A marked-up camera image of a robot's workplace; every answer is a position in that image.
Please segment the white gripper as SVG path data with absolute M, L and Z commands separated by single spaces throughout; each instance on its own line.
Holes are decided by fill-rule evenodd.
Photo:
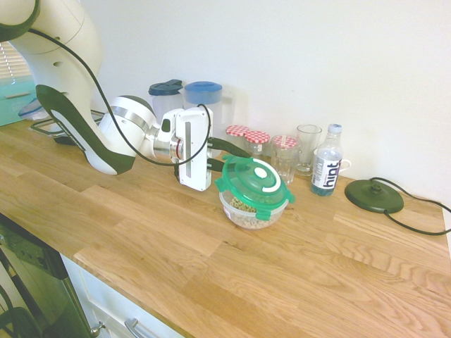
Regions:
M 211 114 L 205 106 L 181 110 L 175 116 L 175 135 L 183 141 L 182 159 L 179 162 L 179 181 L 197 191 L 206 190 L 211 184 L 211 171 L 221 172 L 225 163 L 209 158 L 210 149 L 225 151 L 243 158 L 251 156 L 234 144 L 210 137 Z

